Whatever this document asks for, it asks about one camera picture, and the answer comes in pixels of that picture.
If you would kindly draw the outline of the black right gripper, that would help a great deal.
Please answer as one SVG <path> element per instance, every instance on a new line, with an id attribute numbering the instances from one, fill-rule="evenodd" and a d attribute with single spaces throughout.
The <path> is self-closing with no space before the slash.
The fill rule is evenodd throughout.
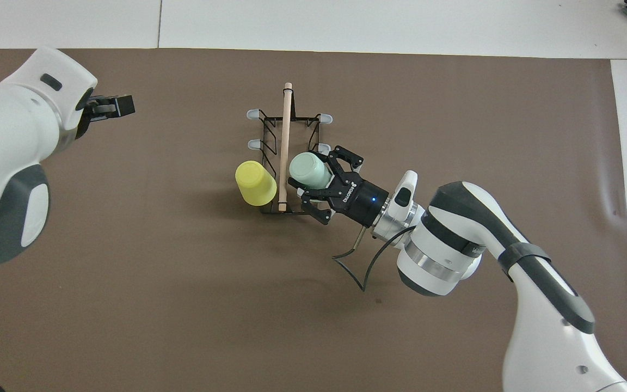
<path id="1" fill-rule="evenodd" d="M 331 220 L 331 208 L 347 216 L 366 228 L 370 228 L 379 216 L 388 191 L 366 181 L 359 174 L 364 158 L 342 146 L 336 146 L 329 152 L 329 169 L 335 180 L 350 180 L 342 188 L 334 189 L 328 199 L 325 189 L 314 189 L 301 182 L 288 182 L 296 189 L 300 198 L 300 210 L 304 215 L 313 217 L 322 225 Z M 329 203 L 331 208 L 321 208 L 321 203 Z"/>

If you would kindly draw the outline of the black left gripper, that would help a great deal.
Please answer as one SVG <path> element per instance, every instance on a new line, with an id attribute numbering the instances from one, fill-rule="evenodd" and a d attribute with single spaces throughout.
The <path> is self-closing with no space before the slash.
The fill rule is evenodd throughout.
<path id="1" fill-rule="evenodd" d="M 77 127 L 77 139 L 85 135 L 94 118 L 112 119 L 133 113 L 135 113 L 135 108 L 132 96 L 92 96 L 84 105 Z"/>

